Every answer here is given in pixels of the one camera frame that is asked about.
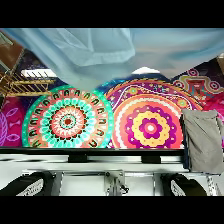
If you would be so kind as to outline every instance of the gray cloth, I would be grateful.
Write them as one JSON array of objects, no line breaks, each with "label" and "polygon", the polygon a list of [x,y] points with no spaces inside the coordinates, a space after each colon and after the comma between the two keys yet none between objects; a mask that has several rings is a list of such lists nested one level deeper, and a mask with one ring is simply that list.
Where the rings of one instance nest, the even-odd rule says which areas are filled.
[{"label": "gray cloth", "polygon": [[182,110],[190,170],[221,174],[224,171],[222,137],[223,124],[217,111]]}]

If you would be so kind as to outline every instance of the black bar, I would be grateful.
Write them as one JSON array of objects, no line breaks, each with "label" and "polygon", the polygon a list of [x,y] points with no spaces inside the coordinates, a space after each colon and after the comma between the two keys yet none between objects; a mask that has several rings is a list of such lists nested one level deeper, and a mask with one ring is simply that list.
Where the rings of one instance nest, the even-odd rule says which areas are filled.
[{"label": "black bar", "polygon": [[89,149],[89,148],[31,148],[1,147],[0,154],[27,155],[87,155],[87,156],[183,156],[183,149]]}]

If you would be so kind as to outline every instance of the gray towel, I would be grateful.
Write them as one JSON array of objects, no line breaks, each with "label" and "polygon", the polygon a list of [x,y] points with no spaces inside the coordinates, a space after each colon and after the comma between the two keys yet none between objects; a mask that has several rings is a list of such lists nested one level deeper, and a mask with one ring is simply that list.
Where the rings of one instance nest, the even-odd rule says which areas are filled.
[{"label": "gray towel", "polygon": [[182,110],[190,157],[190,170],[221,174],[224,171],[224,127],[217,111]]}]

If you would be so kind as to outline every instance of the light blue cloth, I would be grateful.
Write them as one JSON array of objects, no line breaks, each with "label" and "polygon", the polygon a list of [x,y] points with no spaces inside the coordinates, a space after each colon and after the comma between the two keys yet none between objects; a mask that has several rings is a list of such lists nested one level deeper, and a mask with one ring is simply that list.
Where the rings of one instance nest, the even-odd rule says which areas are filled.
[{"label": "light blue cloth", "polygon": [[140,67],[173,78],[224,52],[223,28],[4,28],[64,82],[92,90]]}]

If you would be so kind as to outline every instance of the mandala pattern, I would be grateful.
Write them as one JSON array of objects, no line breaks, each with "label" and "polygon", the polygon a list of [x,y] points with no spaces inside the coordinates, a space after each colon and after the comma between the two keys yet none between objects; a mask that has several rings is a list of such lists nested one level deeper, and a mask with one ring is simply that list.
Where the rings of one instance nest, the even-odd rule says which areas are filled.
[{"label": "mandala pattern", "polygon": [[23,144],[50,148],[105,148],[113,131],[110,103],[98,91],[72,86],[51,90],[27,112]]},{"label": "mandala pattern", "polygon": [[21,132],[25,110],[19,99],[7,97],[0,112],[0,146],[22,145]]},{"label": "mandala pattern", "polygon": [[184,90],[155,79],[118,84],[105,96],[114,111],[111,148],[182,148],[181,110],[201,110]]},{"label": "mandala pattern", "polygon": [[189,92],[202,106],[204,106],[206,102],[213,98],[216,94],[224,91],[224,88],[220,87],[218,82],[211,81],[211,79],[207,76],[193,77],[183,75],[178,80],[175,80],[173,84]]}]

